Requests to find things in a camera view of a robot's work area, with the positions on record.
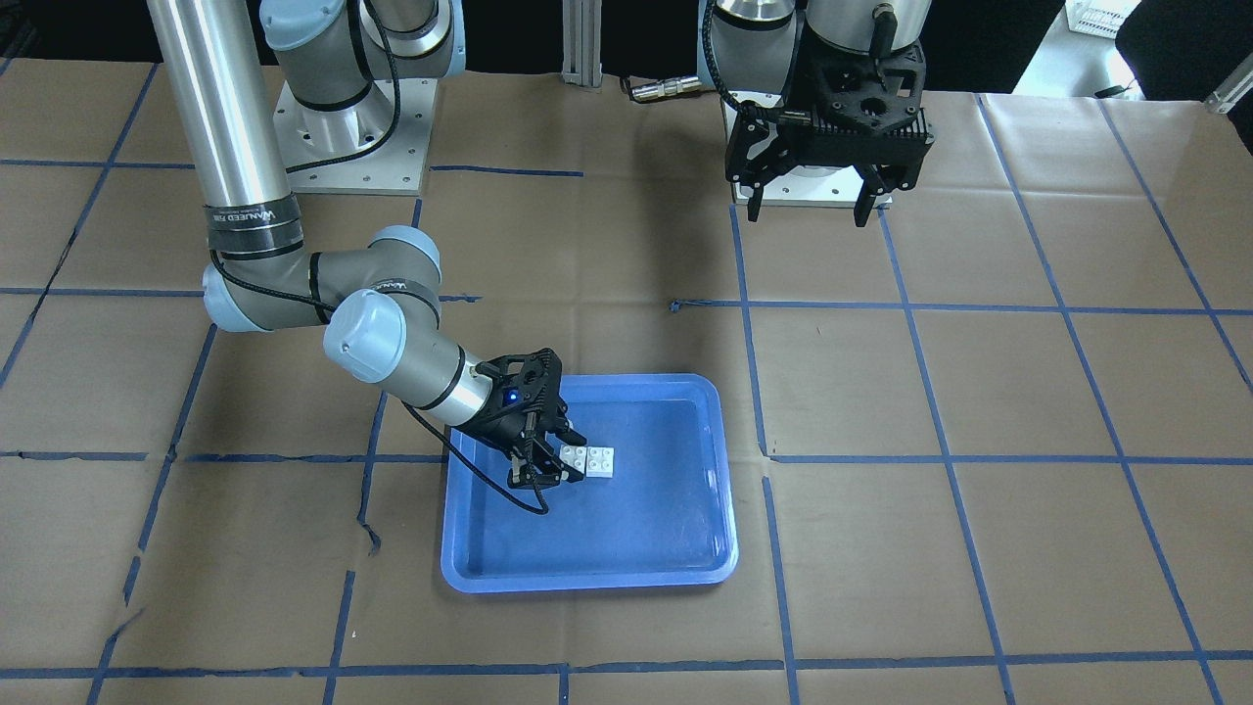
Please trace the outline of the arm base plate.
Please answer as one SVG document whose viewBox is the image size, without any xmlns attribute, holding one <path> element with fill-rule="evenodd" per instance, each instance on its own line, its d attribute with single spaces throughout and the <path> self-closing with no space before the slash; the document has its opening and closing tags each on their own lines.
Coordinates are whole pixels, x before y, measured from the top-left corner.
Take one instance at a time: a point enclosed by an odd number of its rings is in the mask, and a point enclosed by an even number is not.
<svg viewBox="0 0 1253 705">
<path fill-rule="evenodd" d="M 340 111 L 315 111 L 283 85 L 273 121 L 292 192 L 419 197 L 427 170 L 439 81 L 380 80 Z"/>
<path fill-rule="evenodd" d="M 761 106 L 776 106 L 781 101 L 781 95 L 762 91 L 732 91 L 739 101 L 752 100 Z M 732 106 L 723 104 L 725 123 L 725 147 L 730 144 L 737 113 Z M 756 158 L 769 147 L 777 138 L 777 129 L 768 126 L 766 138 L 753 143 L 747 153 L 748 158 Z M 771 179 L 764 187 L 764 207 L 834 207 L 834 209 L 851 209 L 860 197 L 863 179 L 852 167 L 804 167 L 799 165 L 783 175 Z M 732 197 L 734 204 L 746 207 L 753 195 L 752 184 L 732 182 Z"/>
</svg>

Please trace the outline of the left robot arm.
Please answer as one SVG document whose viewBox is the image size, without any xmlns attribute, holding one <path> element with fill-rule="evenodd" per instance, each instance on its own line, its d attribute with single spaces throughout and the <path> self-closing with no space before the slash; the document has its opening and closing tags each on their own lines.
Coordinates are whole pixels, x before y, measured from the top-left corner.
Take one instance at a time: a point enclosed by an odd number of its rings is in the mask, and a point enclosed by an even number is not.
<svg viewBox="0 0 1253 705">
<path fill-rule="evenodd" d="M 725 182 L 749 192 L 802 167 L 850 168 L 865 225 L 916 187 L 935 143 L 922 93 L 927 1 L 705 1 L 698 74 L 732 113 Z"/>
</svg>

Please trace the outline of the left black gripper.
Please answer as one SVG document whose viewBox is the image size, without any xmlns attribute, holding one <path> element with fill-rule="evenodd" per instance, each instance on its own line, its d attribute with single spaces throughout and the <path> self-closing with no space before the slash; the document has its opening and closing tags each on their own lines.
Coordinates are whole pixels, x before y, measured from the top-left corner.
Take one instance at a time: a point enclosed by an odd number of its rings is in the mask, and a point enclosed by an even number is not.
<svg viewBox="0 0 1253 705">
<path fill-rule="evenodd" d="M 887 58 L 802 41 L 781 106 L 741 103 L 725 149 L 725 178 L 749 187 L 747 215 L 761 218 L 766 187 L 796 167 L 852 167 L 860 175 L 855 225 L 877 198 L 916 187 L 933 134 L 921 106 L 926 76 L 918 41 Z"/>
</svg>

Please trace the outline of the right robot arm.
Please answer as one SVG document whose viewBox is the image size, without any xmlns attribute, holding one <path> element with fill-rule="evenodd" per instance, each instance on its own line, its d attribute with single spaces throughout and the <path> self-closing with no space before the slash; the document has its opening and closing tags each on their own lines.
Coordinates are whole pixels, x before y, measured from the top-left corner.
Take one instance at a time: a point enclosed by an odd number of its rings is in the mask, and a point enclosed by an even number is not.
<svg viewBox="0 0 1253 705">
<path fill-rule="evenodd" d="M 583 478 L 551 349 L 482 361 L 441 332 L 441 258 L 426 233 L 390 225 L 347 253 L 304 248 L 246 8 L 152 1 L 162 58 L 205 193 L 211 321 L 232 333 L 325 326 L 325 353 L 411 414 L 501 451 L 511 488 Z"/>
</svg>

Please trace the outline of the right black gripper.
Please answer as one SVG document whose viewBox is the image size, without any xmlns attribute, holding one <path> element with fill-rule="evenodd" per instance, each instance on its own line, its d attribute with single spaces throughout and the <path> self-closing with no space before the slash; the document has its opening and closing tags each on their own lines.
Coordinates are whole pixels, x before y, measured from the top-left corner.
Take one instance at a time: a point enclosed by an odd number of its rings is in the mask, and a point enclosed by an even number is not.
<svg viewBox="0 0 1253 705">
<path fill-rule="evenodd" d="M 459 430 L 510 455 L 509 488 L 551 488 L 565 482 L 559 458 L 563 446 L 554 450 L 546 436 L 573 447 L 585 447 L 586 437 L 573 427 L 568 403 L 560 397 L 558 353 L 545 348 L 502 354 L 480 361 L 472 371 L 491 379 L 487 402 Z"/>
</svg>

